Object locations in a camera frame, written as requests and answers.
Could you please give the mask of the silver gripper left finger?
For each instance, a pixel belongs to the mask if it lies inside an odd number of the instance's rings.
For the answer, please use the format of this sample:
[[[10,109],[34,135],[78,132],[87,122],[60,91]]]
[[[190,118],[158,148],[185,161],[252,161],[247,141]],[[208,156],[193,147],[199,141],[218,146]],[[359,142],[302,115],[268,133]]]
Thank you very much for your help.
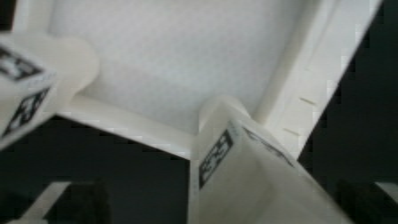
[[[110,224],[103,182],[51,182],[14,224]]]

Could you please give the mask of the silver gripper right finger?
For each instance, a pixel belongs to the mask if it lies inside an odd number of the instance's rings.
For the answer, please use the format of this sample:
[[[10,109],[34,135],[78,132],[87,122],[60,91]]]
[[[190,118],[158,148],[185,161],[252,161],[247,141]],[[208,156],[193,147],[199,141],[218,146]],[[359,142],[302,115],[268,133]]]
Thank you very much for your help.
[[[398,224],[398,183],[339,181],[336,199],[355,224]]]

